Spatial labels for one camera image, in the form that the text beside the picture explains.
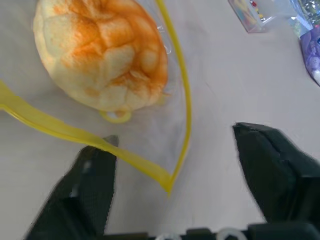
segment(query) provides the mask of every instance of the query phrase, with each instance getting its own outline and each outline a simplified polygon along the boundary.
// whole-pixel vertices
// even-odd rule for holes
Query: purple package
[[[306,69],[320,85],[320,27],[315,27],[300,37]]]

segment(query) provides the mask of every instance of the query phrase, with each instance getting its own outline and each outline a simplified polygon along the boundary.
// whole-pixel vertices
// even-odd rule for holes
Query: clear plastic bag
[[[170,192],[191,135],[187,69],[164,2],[136,1],[155,20],[166,48],[168,83],[161,101],[115,121],[120,123],[74,101],[40,61],[32,29],[37,1],[5,0],[0,2],[0,109],[46,134],[111,152]],[[109,135],[119,136],[119,148],[103,140]]]

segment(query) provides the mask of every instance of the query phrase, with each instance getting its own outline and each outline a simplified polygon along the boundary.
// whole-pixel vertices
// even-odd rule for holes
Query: white table surface
[[[248,34],[227,0],[167,0],[184,48],[193,93],[193,133],[184,167],[167,198],[125,162],[117,166],[107,233],[184,233],[263,222],[239,166],[232,125],[281,129],[320,159],[320,87],[305,70],[285,24]],[[1,239],[22,239],[79,144],[24,126],[0,112]]]

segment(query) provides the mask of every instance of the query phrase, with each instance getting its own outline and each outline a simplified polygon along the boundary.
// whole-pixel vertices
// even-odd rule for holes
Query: white ring
[[[229,236],[236,237],[238,240],[247,240],[241,231],[230,227],[221,229],[216,235],[216,240],[226,240]]]
[[[157,236],[155,240],[182,240],[179,235],[176,234],[161,234]]]

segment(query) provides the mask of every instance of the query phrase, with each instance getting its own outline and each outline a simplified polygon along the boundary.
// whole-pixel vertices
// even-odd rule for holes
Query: bread roll
[[[33,31],[50,77],[76,101],[132,112],[161,97],[166,50],[156,23],[134,0],[40,0]]]

